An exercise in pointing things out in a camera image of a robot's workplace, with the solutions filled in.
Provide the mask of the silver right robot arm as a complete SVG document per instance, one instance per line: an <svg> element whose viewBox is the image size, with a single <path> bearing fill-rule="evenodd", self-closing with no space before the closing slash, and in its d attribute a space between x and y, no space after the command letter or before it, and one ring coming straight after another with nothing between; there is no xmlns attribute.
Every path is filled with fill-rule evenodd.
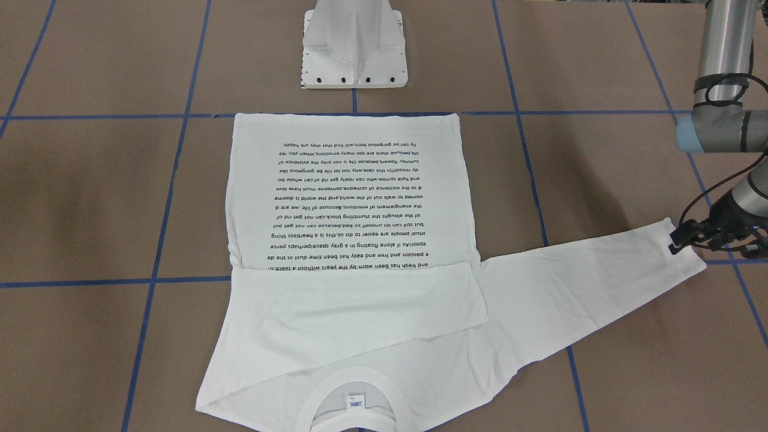
<svg viewBox="0 0 768 432"><path fill-rule="evenodd" d="M722 251L738 242L745 258L766 257L767 114L746 110L741 99L749 85L766 88L752 73L752 36L757 1L710 1L700 52L695 103L676 126L676 145L686 153L758 153L737 172L739 182L717 200L702 221L680 217L670 234L670 252L692 246Z"/></svg>

